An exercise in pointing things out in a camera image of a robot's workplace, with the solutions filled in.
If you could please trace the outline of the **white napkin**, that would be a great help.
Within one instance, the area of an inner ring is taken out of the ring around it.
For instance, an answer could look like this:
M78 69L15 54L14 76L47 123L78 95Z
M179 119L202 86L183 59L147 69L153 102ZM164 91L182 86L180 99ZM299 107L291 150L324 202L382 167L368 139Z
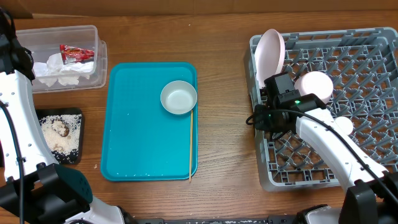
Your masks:
M33 65L35 77L48 87L56 82L63 86L77 85L80 77L89 79L93 69L93 61L64 64L61 53L51 55L46 63L34 62Z

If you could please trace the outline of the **small white plate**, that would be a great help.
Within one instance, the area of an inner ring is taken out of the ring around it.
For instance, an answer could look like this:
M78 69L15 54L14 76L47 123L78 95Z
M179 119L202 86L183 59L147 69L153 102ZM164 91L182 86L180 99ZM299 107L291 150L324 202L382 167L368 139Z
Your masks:
M300 77L294 84L302 96L315 94L322 102L327 104L333 93L333 82L330 77L319 71L308 72Z

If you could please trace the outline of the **red snack wrapper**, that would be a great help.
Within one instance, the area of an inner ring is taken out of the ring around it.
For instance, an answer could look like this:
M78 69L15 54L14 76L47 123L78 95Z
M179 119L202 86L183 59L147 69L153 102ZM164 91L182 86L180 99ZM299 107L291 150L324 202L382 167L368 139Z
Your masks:
M95 52L93 50L82 49L69 45L60 45L60 53L64 65L69 63L90 62L95 57Z

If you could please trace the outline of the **cream cup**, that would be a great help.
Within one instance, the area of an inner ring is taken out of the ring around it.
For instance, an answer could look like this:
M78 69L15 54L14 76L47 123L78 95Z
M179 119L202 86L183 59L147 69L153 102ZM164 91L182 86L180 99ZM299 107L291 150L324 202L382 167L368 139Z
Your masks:
M344 116L339 116L335 118L335 123L340 127L340 129L346 134L350 135L353 132L354 126L352 121Z

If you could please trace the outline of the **large pink plate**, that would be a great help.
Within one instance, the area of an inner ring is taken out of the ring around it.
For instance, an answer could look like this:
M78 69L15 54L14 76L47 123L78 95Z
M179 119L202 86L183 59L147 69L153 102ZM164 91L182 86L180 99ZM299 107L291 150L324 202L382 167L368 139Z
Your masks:
M264 80L282 71L285 59L285 43L282 35L275 29L267 30L261 37L255 53L256 79L260 88Z

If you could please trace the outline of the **brown food chunk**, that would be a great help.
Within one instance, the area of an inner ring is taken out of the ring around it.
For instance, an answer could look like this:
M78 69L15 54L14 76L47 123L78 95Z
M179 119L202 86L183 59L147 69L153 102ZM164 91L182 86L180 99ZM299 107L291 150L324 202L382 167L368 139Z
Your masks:
M54 130L56 130L56 132L58 132L59 135L61 135L61 137L68 136L70 130L63 121L57 120L53 123L53 125L54 125Z

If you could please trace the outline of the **rice food scraps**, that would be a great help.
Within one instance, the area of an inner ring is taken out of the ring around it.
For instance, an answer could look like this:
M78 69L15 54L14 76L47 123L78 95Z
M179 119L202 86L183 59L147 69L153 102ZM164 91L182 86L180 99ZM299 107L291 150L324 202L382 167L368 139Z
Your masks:
M61 137L54 130L53 123L63 121L69 128L69 134ZM53 156L60 164L76 164L80 160L81 114L49 115L39 119L45 141Z

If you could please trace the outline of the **grey bowl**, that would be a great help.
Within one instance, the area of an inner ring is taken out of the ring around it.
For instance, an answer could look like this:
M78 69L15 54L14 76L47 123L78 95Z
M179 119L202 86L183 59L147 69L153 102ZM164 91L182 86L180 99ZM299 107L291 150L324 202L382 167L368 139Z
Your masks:
M168 83L160 94L163 108L176 115L190 112L195 107L197 99L197 91L193 85L182 80Z

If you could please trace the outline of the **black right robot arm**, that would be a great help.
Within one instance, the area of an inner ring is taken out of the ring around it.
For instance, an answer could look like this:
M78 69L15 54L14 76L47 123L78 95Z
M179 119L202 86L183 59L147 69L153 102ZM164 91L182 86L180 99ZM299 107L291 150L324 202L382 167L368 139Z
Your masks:
M270 133L297 134L317 152L345 191L340 209L309 208L297 214L296 223L397 223L397 174L365 154L316 95L278 95L273 103L256 105L246 122Z

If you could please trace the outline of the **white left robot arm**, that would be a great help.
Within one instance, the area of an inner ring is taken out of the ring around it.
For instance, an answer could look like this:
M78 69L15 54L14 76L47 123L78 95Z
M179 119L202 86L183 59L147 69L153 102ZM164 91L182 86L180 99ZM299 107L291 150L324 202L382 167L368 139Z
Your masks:
M33 77L29 51L15 34L1 34L1 207L28 223L133 223L96 198L80 171L55 160L34 109Z

